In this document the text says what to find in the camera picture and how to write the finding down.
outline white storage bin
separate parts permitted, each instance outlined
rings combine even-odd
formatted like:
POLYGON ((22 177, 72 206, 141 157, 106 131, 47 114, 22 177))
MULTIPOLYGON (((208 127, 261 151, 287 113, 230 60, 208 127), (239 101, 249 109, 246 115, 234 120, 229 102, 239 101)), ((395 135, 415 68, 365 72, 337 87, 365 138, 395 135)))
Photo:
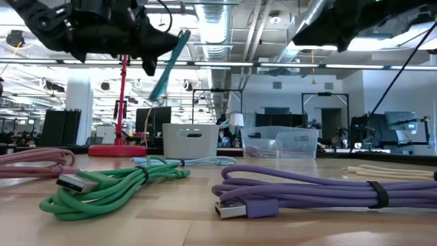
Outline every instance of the white storage bin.
POLYGON ((263 126, 241 130, 245 158, 315 159, 318 132, 314 129, 263 126))
POLYGON ((219 126, 213 124, 163 124, 166 159, 200 159, 217 156, 219 126))

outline office desk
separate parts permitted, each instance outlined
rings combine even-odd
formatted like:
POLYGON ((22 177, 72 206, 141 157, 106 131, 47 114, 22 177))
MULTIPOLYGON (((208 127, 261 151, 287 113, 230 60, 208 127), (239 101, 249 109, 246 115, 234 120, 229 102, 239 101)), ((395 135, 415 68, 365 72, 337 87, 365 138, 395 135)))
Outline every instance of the office desk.
MULTIPOLYGON (((366 180, 348 175, 342 167, 370 164, 390 168, 434 170, 434 167, 376 163, 348 159, 317 161, 248 161, 239 164, 271 167, 321 178, 366 180)), ((131 167, 129 158, 77 156, 78 167, 119 169, 131 167)), ((12 245, 434 245, 437 211, 366 208, 281 209, 278 217, 221 221, 215 214, 211 186, 222 182, 222 167, 189 167, 189 178, 154 182, 140 189, 119 210, 84 221, 58 221, 38 208, 52 195, 54 180, 0 180, 1 244, 12 245)), ((234 174, 278 182, 257 174, 234 174)))

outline red pole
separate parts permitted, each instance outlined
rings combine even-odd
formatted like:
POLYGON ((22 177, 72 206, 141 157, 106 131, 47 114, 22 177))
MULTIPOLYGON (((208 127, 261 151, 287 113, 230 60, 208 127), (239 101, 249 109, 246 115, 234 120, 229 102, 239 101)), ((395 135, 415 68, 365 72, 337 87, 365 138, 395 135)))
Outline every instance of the red pole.
POLYGON ((118 121, 117 121, 117 129, 115 132, 115 145, 120 146, 123 145, 122 140, 122 120, 123 120, 123 100, 124 100, 124 84, 126 83, 126 68, 128 66, 128 56, 123 55, 123 66, 122 66, 122 89, 120 92, 120 103, 118 108, 118 121))

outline door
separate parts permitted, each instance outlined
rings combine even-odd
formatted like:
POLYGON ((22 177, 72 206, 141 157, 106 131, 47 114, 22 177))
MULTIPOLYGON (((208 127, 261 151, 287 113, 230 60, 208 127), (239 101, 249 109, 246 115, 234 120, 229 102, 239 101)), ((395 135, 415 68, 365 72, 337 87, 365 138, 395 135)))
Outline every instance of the door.
POLYGON ((341 109, 322 109, 322 138, 331 139, 341 125, 341 109))

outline red stand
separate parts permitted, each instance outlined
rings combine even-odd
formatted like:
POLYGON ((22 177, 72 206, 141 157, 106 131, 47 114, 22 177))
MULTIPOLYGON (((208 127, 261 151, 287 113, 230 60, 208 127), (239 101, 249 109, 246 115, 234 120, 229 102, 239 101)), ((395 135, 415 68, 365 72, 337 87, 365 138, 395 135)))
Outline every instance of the red stand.
POLYGON ((123 55, 122 66, 122 89, 120 92, 120 102, 118 108, 117 127, 115 131, 115 142, 110 145, 95 145, 88 148, 89 156, 145 156, 147 149, 144 146, 124 146, 122 138, 122 120, 123 120, 123 101, 124 101, 124 84, 126 83, 126 68, 128 66, 128 56, 123 55))

